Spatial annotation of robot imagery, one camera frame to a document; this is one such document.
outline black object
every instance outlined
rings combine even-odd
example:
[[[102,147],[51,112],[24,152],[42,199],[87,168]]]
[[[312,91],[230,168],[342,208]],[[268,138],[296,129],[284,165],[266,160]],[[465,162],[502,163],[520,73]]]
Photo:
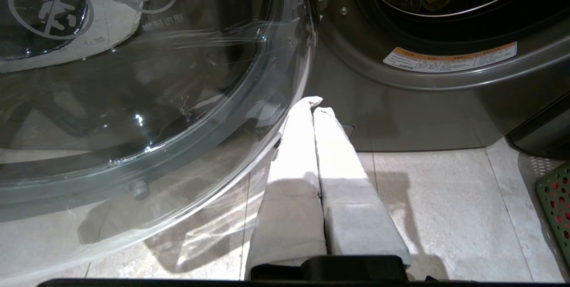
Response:
[[[407,281],[398,256],[319,256],[301,267],[259,265],[251,269],[252,281]]]
[[[570,159],[570,93],[509,133],[511,144],[526,153]]]
[[[473,286],[478,287],[535,287],[537,283],[458,283],[456,281],[442,283],[398,283],[386,282],[382,283],[383,287],[396,286],[417,286],[429,285],[430,287],[449,287],[449,286]],[[261,287],[261,286],[285,286],[293,285],[295,287],[313,287],[319,285],[339,286],[350,285],[351,287],[378,287],[378,282],[359,282],[359,283],[313,283],[307,281],[264,281],[255,283],[250,281],[223,281],[223,280],[175,280],[175,279],[54,279],[42,283],[39,287]],[[566,286],[562,283],[549,283],[548,286]]]

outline tiled floor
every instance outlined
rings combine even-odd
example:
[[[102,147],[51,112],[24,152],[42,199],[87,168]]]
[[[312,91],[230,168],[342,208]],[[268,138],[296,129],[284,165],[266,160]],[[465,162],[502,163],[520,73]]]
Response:
[[[48,278],[242,279],[271,155],[173,228]],[[521,154],[504,140],[486,149],[358,155],[410,248],[415,279],[568,281],[533,189],[561,162]]]

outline washing machine door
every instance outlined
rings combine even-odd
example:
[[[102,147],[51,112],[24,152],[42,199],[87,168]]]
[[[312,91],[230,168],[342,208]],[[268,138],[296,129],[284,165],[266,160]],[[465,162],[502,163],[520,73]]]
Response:
[[[246,175],[303,92],[315,5],[0,1],[0,277],[148,238]]]

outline warning label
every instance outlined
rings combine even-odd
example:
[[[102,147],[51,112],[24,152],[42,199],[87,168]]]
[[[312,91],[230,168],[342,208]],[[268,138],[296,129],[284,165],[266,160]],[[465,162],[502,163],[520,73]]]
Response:
[[[454,72],[494,64],[516,55],[516,42],[482,52],[443,57],[427,56],[409,52],[402,48],[395,48],[383,62],[390,66],[416,72]]]

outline front-load washing machine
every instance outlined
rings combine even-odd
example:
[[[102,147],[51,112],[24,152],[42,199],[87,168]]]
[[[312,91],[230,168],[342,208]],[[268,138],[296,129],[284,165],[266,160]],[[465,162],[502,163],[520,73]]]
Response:
[[[0,0],[0,279],[148,238],[301,98],[317,0]]]
[[[362,151],[488,146],[570,92],[570,0],[327,0],[306,93]]]

